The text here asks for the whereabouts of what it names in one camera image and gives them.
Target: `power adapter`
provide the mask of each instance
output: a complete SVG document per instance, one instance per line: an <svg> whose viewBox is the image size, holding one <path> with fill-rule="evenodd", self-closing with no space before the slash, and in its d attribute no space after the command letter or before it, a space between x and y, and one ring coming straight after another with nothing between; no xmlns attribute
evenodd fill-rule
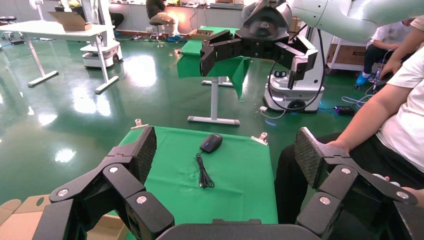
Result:
<svg viewBox="0 0 424 240"><path fill-rule="evenodd" d="M355 115L355 110L351 106L335 106L335 113L338 115L353 117Z"/></svg>

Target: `green cloth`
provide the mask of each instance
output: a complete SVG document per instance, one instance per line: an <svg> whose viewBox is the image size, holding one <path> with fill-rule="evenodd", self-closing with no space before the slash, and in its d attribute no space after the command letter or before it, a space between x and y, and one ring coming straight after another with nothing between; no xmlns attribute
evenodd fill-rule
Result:
<svg viewBox="0 0 424 240"><path fill-rule="evenodd" d="M227 27L202 27L202 30L211 30L215 34L230 30L234 34L237 28ZM201 40L189 40L181 49L182 57L176 65L179 78L201 77L200 74L200 50L202 49ZM215 66L210 70L208 77L228 77L234 86L238 98L242 96L243 82L251 61L249 58L238 56L222 61L215 62Z"/></svg>
<svg viewBox="0 0 424 240"><path fill-rule="evenodd" d="M211 134L169 127L154 127L157 150L145 183L148 192L173 214L175 224L210 224L213 219L260 219L277 224L274 176L268 146L246 136L221 134L221 146L202 153L214 188L199 186L195 156ZM133 143L142 130L132 130L120 145ZM134 237L129 234L127 240Z"/></svg>

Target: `table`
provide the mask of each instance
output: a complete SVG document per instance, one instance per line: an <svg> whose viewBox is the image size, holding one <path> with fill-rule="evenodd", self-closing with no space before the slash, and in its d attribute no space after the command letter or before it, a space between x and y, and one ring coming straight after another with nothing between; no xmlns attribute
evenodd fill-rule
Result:
<svg viewBox="0 0 424 240"><path fill-rule="evenodd" d="M210 224L213 219L278 223L268 146L246 136L221 134L222 145L202 154L215 183L203 189L195 156L211 133L159 126L154 130L157 150L145 186L173 214L176 225ZM131 130L120 145L133 143L142 131Z"/></svg>
<svg viewBox="0 0 424 240"><path fill-rule="evenodd" d="M212 30L214 33L219 33L223 30L230 30L234 34L237 28L228 27L201 27L202 30ZM200 74L200 50L202 48L201 40L189 40L181 49L182 57L177 63L178 77L201 77ZM188 121L206 122L216 124L240 125L237 119L218 118L218 86L234 87L238 98L242 96L243 81L248 73L250 59L239 56L223 61L217 61L215 66L207 75L213 77L212 81L203 81L202 84L211 84L211 102L210 102L210 117L189 116Z"/></svg>
<svg viewBox="0 0 424 240"><path fill-rule="evenodd" d="M97 25L93 24L92 28L87 31L65 31L61 24L55 21L25 21L19 22L16 24L0 26L0 31L12 31L12 32L21 32L26 42L29 45L32 56L38 66L38 70L41 74L41 77L30 81L28 87L32 88L37 84L48 80L49 78L57 75L58 71L52 71L45 73L43 67L40 64L37 53L33 47L30 37L35 38L47 38L47 39L59 39L59 40L71 40L71 41L82 41L82 42L94 42L97 47L98 57L101 61L101 70L103 72L104 83L95 89L95 94L101 94L107 87L112 85L118 80L118 76L114 76L109 79L108 73L106 72L106 65L103 58L103 53L101 51L101 46L99 44L100 40L98 35L106 32L108 26L106 25Z"/></svg>

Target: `hand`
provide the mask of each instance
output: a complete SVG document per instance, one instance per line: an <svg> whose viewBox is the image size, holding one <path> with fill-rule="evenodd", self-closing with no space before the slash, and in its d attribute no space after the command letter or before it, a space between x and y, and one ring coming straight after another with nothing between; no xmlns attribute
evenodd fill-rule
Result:
<svg viewBox="0 0 424 240"><path fill-rule="evenodd" d="M394 51L394 50L398 49L401 45L399 43L392 43L392 44L389 44L389 46L390 47L388 47L387 50Z"/></svg>
<svg viewBox="0 0 424 240"><path fill-rule="evenodd" d="M343 149L343 151L345 153L350 152L349 147L343 141L340 141L340 140L331 141L331 142L327 143L326 145L341 148L341 149Z"/></svg>
<svg viewBox="0 0 424 240"><path fill-rule="evenodd" d="M380 79L382 79L386 74L393 73L395 74L399 69L401 69L401 61L390 59L386 65L384 65L383 70L380 72Z"/></svg>
<svg viewBox="0 0 424 240"><path fill-rule="evenodd" d="M417 206L424 207L424 189L421 190L415 190L410 187L403 186L403 189L410 192L411 194L415 195L416 199L418 200Z"/></svg>

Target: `epoxy floor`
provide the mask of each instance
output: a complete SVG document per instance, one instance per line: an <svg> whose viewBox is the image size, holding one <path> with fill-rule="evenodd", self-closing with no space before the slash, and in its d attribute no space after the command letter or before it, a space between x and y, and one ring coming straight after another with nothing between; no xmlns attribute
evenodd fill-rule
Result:
<svg viewBox="0 0 424 240"><path fill-rule="evenodd" d="M27 83L40 73L28 46L0 50L0 204L49 194L95 168L137 118L154 126L249 137L267 132L274 169L280 151L293 143L300 127L322 136L341 132L349 123L348 118L325 111L263 117L258 111L264 105L272 63L259 59L251 63L240 100L234 89L219 88L218 117L239 119L241 126L187 122L188 116L210 115L211 89L201 85L202 78L178 78L178 49L183 43L158 47L123 41L124 60L108 70L111 76L119 75L119 81L95 95L103 82L102 72L84 67L80 51L84 45L34 41L45 72L59 71L34 88ZM322 107L346 105L342 96L362 97L364 90L355 90L354 82L352 75L327 76Z"/></svg>

